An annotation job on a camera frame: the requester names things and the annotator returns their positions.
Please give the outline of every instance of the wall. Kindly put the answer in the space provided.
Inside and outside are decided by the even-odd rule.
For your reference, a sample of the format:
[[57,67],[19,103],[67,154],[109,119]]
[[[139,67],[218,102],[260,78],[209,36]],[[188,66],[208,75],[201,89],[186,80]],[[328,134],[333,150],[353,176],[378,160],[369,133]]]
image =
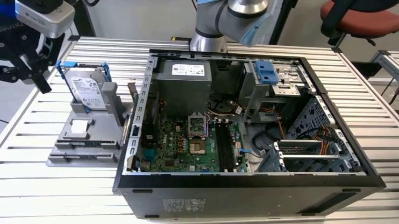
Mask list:
[[101,0],[87,10],[98,37],[167,41],[194,33],[190,0]]

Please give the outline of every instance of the blue latch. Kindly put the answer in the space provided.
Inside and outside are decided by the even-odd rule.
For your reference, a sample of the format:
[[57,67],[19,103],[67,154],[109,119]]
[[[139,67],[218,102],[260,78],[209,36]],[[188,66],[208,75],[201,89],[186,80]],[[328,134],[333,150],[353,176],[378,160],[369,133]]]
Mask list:
[[276,76],[270,62],[254,61],[254,71],[258,75],[258,82],[261,84],[276,84],[278,82],[278,77]]

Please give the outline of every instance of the slotted metal surface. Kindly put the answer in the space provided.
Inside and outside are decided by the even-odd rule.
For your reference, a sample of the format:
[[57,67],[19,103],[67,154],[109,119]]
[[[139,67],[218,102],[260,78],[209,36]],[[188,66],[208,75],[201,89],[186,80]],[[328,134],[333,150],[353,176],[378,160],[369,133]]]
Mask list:
[[[129,101],[125,85],[141,81],[149,48],[186,50],[188,43],[81,38],[62,59],[81,63],[106,61],[118,84],[117,93]],[[228,44],[228,51],[306,58],[386,188],[326,217],[163,222],[399,223],[399,119],[344,56],[326,48],[285,46],[245,48]],[[47,168],[43,164],[70,111],[70,94],[55,72],[49,82],[53,91],[45,95],[31,92],[0,135],[0,223],[131,223],[134,216],[122,197],[111,194],[114,168]]]

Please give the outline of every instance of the sticker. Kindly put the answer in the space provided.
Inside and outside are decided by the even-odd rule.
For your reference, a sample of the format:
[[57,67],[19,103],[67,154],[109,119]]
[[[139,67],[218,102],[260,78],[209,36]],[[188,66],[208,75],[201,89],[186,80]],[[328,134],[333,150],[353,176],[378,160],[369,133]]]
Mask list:
[[204,211],[205,199],[162,199],[165,212]]
[[198,64],[173,64],[171,75],[205,76],[204,66]]
[[83,134],[86,132],[87,121],[71,120],[70,132],[71,134]]
[[91,78],[71,77],[71,84],[81,104],[91,110],[103,110],[105,103],[97,82]]
[[236,109],[236,114],[240,115],[242,112],[242,108],[240,106],[237,106],[237,109]]

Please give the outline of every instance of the hard drive label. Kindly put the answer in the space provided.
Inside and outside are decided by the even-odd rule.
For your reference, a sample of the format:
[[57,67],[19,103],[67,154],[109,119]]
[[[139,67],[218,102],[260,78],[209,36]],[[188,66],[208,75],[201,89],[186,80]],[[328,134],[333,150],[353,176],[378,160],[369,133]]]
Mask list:
[[83,106],[91,110],[105,109],[97,82],[91,78],[71,77],[71,84]]

